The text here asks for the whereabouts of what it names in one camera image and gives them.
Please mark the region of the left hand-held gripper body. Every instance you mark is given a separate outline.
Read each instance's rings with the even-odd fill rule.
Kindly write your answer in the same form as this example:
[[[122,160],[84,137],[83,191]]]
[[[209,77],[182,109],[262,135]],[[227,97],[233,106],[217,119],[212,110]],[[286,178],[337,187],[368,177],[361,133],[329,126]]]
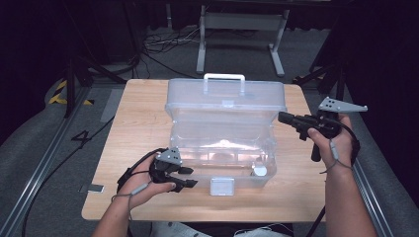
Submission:
[[[172,177],[172,172],[177,172],[182,166],[182,159],[177,147],[168,148],[158,154],[150,165],[149,174],[153,183],[161,184],[172,182],[181,184],[182,181]]]

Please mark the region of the small white bottle green label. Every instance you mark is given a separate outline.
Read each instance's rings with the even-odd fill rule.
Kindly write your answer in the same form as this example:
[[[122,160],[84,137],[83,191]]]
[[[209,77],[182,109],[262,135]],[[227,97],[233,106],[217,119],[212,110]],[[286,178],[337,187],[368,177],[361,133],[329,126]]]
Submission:
[[[251,175],[255,177],[265,177],[268,173],[267,167],[263,164],[253,163]]]

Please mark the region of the clear plastic storage box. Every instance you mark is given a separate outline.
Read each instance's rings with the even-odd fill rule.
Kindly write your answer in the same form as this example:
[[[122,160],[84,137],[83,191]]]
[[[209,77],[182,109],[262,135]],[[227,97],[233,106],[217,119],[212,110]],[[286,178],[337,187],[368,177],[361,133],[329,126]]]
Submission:
[[[213,196],[260,189],[277,173],[274,120],[287,109],[281,82],[248,81],[242,75],[207,74],[168,81],[165,111],[188,176]],[[251,175],[252,164],[267,167]]]

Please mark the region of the person's right hand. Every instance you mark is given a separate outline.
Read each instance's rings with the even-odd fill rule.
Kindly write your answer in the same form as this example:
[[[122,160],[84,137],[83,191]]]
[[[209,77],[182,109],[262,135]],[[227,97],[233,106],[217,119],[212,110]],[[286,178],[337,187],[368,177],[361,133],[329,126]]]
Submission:
[[[317,129],[310,128],[308,135],[319,148],[319,153],[326,170],[324,174],[334,173],[352,174],[352,154],[354,137],[349,132],[352,129],[351,121],[345,114],[339,115],[339,121],[345,128],[334,138],[324,137]]]

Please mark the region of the person's left hand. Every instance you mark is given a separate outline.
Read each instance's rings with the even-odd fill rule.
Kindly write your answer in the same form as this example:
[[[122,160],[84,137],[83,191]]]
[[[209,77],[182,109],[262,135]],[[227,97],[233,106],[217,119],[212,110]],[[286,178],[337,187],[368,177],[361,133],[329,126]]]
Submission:
[[[152,182],[148,171],[154,158],[155,155],[152,155],[141,162],[132,171],[132,175],[121,187],[115,197],[131,198],[130,209],[146,203],[156,195],[168,193],[175,188],[174,183],[155,184]]]

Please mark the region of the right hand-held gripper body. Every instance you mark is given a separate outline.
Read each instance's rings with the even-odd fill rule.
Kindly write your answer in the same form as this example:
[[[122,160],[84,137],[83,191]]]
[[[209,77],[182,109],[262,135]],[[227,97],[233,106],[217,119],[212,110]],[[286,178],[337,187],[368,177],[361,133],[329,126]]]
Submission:
[[[313,127],[323,136],[331,139],[345,128],[345,125],[339,121],[339,115],[341,113],[366,112],[367,110],[367,106],[354,105],[326,97],[318,106],[318,111],[315,116],[305,115],[300,117],[300,125],[296,128],[296,131],[299,133],[301,140],[306,140],[308,138],[307,131]],[[352,163],[354,163],[361,149],[361,145],[353,130],[350,129],[349,132],[354,137],[352,154]]]

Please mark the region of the grey tape piece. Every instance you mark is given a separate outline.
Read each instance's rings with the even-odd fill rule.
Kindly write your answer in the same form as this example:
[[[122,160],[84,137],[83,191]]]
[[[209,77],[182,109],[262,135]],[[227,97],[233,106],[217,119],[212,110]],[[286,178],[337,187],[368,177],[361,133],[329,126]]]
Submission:
[[[79,192],[82,194],[101,193],[103,190],[104,190],[104,187],[102,185],[89,184],[89,185],[83,185],[79,189]]]

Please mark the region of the grey metal desk frame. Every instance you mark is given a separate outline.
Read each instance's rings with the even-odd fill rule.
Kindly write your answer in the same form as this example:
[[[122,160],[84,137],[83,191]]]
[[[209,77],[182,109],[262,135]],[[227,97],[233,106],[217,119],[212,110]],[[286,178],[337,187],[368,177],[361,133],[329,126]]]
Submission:
[[[201,6],[199,20],[200,44],[198,50],[196,72],[205,72],[206,62],[206,30],[249,30],[276,32],[276,39],[268,45],[271,58],[279,77],[285,76],[279,46],[282,40],[290,11],[284,10],[279,15],[239,14],[239,13],[213,13],[208,11],[206,5]]]

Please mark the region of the black metal stand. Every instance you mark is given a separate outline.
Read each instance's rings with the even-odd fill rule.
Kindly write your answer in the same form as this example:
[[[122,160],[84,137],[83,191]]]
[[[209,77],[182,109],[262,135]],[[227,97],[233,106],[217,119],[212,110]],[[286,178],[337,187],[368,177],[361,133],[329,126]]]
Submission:
[[[93,77],[89,68],[93,68],[100,75],[103,75],[118,84],[125,84],[126,80],[117,74],[109,71],[104,66],[94,62],[85,56],[76,55],[69,59],[66,69],[65,79],[67,82],[67,105],[65,118],[69,118],[75,109],[75,80],[78,80],[82,87],[90,87],[93,85]]]
[[[344,63],[340,60],[316,69],[305,76],[297,76],[293,79],[293,83],[302,86],[320,76],[322,79],[316,86],[316,90],[322,95],[329,95],[332,89],[336,88],[334,98],[342,100],[344,98],[345,72]]]

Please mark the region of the aluminium floor rail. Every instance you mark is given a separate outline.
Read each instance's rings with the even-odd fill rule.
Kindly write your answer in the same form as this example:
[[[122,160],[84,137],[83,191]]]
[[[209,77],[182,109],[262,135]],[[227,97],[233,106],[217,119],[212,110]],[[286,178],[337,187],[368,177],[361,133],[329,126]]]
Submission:
[[[372,219],[378,237],[394,237],[392,230],[384,216],[377,196],[367,178],[367,175],[359,161],[354,166],[354,176],[361,192],[361,196],[366,204],[368,213]]]
[[[75,99],[72,103],[68,103],[68,107],[72,109],[67,118],[60,121],[59,126],[54,131],[53,137],[47,144],[47,148],[42,155],[34,172],[28,178],[25,186],[15,203],[13,209],[0,227],[0,237],[11,237],[17,231],[25,216],[31,209],[32,202],[36,198],[41,186],[48,174],[52,162],[54,161],[59,146],[61,145],[64,135],[67,133],[71,123],[73,122],[77,112],[84,103],[90,93],[90,87],[81,87],[79,92],[75,94]]]

